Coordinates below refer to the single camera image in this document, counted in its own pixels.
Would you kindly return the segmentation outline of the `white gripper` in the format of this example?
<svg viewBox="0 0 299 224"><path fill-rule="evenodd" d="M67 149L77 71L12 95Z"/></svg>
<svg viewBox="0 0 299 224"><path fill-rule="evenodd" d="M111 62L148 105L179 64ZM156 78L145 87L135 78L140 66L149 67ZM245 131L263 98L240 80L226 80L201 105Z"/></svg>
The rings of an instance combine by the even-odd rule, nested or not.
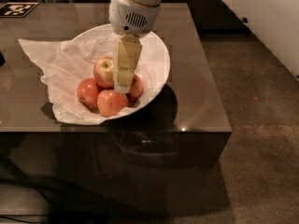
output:
<svg viewBox="0 0 299 224"><path fill-rule="evenodd" d="M122 35L113 55L115 91L130 91L142 51L139 37L152 30L160 4L161 0L110 0L109 21L113 31Z"/></svg>

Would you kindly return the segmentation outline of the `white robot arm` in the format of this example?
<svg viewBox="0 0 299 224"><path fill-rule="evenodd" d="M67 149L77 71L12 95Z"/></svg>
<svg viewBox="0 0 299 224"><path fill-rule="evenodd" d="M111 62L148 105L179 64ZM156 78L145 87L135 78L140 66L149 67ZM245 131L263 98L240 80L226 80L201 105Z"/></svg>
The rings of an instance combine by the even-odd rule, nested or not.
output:
<svg viewBox="0 0 299 224"><path fill-rule="evenodd" d="M114 89L128 93L132 87L142 45L140 39L151 32L162 0L110 0L109 21L119 37L113 54Z"/></svg>

